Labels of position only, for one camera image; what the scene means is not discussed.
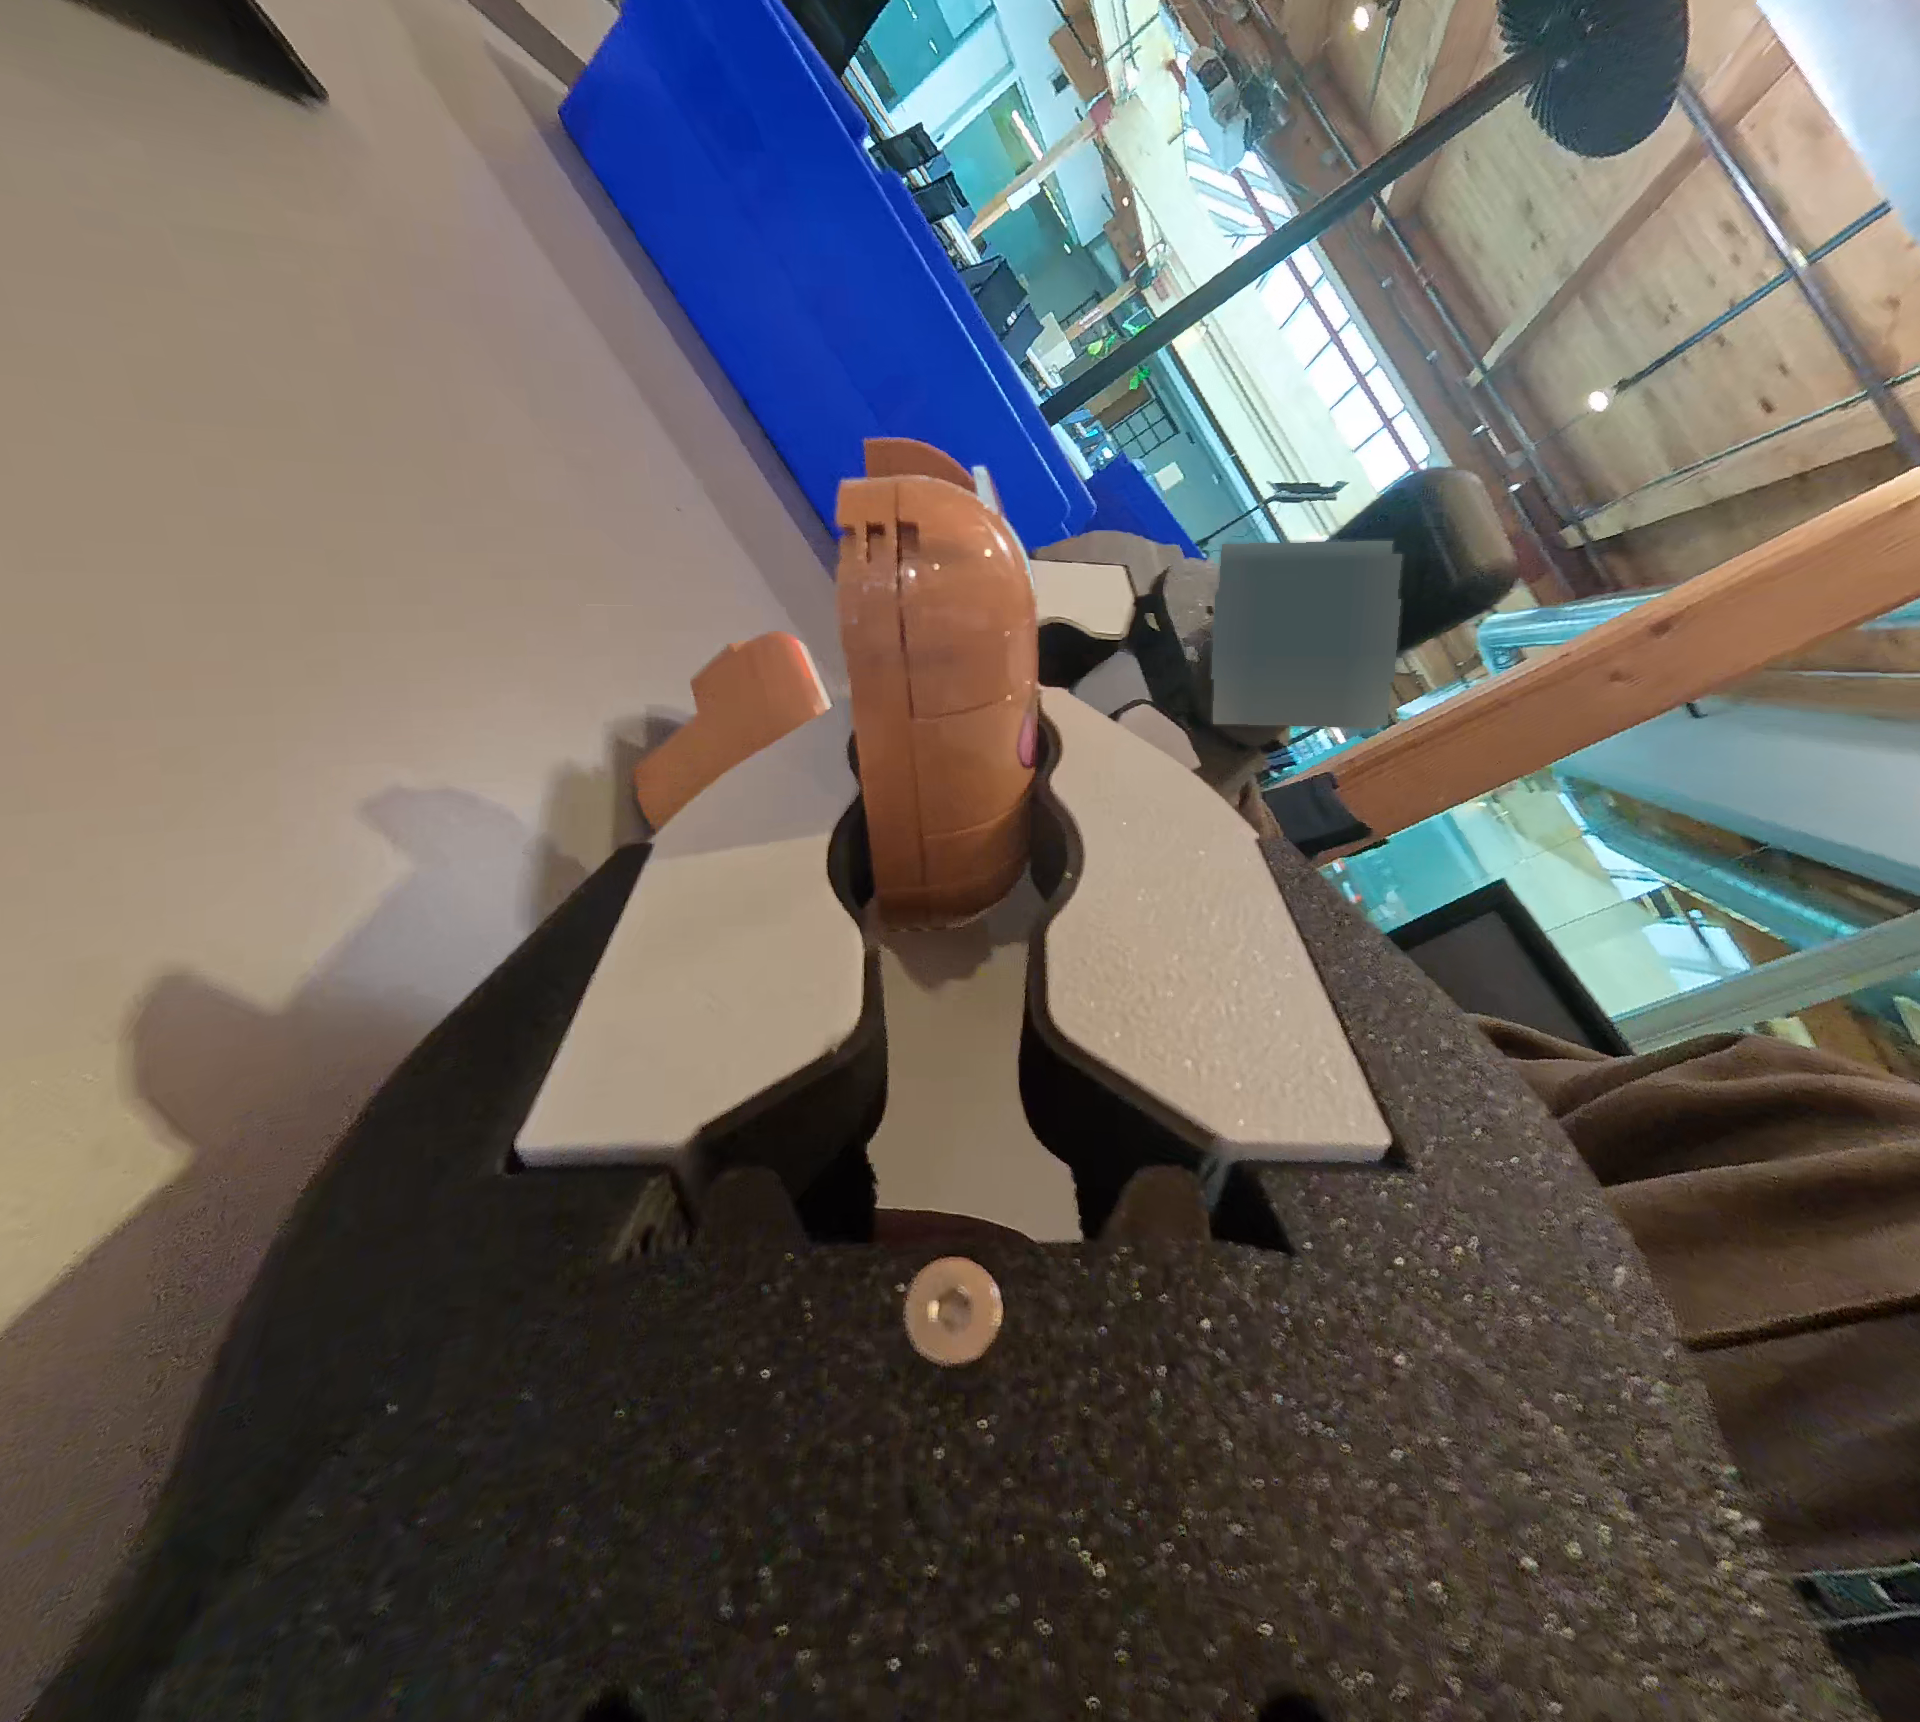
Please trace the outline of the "person's brown zip jacket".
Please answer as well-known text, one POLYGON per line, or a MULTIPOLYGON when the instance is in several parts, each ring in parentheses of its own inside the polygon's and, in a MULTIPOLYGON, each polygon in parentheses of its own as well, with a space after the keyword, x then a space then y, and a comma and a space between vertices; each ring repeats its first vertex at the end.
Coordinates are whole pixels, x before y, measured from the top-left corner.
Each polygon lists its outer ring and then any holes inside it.
POLYGON ((1917 1567, 1917 1083, 1754 1035, 1603 1058, 1477 1026, 1642 1252, 1789 1574, 1917 1567))

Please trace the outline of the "black steel column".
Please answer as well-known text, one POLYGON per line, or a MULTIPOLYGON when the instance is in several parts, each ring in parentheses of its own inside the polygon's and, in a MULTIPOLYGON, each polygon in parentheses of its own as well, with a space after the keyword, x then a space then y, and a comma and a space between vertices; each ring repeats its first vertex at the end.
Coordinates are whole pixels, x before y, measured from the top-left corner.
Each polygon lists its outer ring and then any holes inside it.
POLYGON ((1552 79, 1573 62, 1570 51, 1527 51, 1503 61, 1481 76, 1465 94, 1447 103, 1429 123, 1413 129, 1390 151, 1363 167, 1329 197, 1295 215, 1280 229, 1267 235, 1259 247, 1239 255, 1202 286, 1185 295, 1164 317, 1122 341, 1096 359, 1080 377, 1055 390, 1038 408, 1048 426, 1058 426, 1092 408, 1106 390, 1122 385, 1134 371, 1148 366, 1191 328, 1213 319, 1236 296, 1254 289, 1275 269, 1290 262, 1301 251, 1319 243, 1332 227, 1348 220, 1357 211, 1436 156, 1448 142, 1513 101, 1552 79))

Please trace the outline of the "black ribbed ceiling disc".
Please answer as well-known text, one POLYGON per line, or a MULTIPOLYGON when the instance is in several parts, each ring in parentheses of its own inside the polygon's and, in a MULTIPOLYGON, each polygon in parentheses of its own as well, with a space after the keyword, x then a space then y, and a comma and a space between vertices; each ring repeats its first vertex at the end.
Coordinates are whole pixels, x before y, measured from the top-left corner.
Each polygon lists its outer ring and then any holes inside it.
POLYGON ((1691 55, 1688 0, 1496 0, 1509 55, 1540 55, 1529 113, 1559 149, 1627 156, 1669 121, 1691 55))

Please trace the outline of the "person's left hand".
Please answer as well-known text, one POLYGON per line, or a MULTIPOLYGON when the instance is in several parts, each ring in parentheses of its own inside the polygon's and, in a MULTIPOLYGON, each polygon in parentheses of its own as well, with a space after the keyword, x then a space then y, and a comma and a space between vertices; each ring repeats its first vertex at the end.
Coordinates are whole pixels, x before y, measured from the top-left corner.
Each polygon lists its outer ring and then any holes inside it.
POLYGON ((894 1207, 877 1211, 873 1242, 886 1251, 968 1256, 982 1249, 1025 1249, 1034 1239, 1019 1229, 972 1215, 894 1207))

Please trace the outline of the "brown lego head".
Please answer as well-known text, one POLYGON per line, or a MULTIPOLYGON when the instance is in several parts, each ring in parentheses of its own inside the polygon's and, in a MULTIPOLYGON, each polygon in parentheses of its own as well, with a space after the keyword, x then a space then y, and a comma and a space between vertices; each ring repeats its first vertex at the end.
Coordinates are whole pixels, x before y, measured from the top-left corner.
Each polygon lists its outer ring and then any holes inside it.
POLYGON ((632 770, 636 817, 652 834, 723 777, 831 710, 812 653, 787 630, 725 646, 688 687, 691 716, 652 732, 632 770))

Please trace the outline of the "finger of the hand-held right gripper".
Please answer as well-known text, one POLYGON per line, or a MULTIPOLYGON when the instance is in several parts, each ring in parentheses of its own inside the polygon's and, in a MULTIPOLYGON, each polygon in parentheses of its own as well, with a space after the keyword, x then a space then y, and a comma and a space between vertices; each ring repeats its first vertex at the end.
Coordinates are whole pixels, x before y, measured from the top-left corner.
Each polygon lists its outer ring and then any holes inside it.
POLYGON ((1124 640, 1134 626, 1139 592, 1124 564, 1034 561, 1030 583, 1038 630, 1124 640))
POLYGON ((1188 730, 1155 705, 1137 655, 1108 655, 1080 676, 1068 692, 1174 764, 1200 764, 1188 730))

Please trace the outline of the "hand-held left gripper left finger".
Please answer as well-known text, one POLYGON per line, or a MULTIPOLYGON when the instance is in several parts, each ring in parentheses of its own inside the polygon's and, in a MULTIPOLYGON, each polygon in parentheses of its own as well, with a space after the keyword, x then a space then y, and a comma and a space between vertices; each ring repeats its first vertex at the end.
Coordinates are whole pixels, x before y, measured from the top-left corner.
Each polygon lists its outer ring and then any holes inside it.
POLYGON ((661 826, 517 1135, 525 1169, 698 1169, 852 1038, 867 943, 829 868, 850 737, 831 708, 661 826))

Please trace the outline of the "wooden beam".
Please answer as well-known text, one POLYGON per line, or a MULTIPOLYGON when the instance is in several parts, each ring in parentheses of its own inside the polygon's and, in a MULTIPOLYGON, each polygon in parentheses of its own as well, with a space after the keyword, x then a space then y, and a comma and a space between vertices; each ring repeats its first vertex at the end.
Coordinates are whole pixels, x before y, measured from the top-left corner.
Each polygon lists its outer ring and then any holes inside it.
POLYGON ((1917 599, 1910 468, 1302 779, 1392 838, 1917 599))

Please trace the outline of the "row of black office chairs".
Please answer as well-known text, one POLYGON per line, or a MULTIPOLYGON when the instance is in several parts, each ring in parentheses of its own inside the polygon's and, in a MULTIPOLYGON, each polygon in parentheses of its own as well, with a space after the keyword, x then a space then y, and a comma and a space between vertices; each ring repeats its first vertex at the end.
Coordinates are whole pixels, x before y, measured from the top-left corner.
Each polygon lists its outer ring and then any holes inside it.
POLYGON ((1002 351, 1025 366, 1043 334, 1043 319, 1007 257, 989 251, 972 229, 975 209, 952 161, 926 127, 877 136, 869 144, 877 167, 905 181, 924 224, 934 232, 972 305, 989 323, 1002 351))

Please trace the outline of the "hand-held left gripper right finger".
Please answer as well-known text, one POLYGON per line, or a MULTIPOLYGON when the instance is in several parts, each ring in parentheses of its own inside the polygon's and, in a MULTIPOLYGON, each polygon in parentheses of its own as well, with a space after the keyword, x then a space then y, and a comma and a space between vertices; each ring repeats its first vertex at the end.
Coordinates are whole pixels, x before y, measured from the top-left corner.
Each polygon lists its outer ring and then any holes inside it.
POLYGON ((1068 864, 1029 957, 1038 1028, 1202 1165, 1380 1165, 1390 1126, 1256 831, 1068 690, 1041 718, 1068 864))

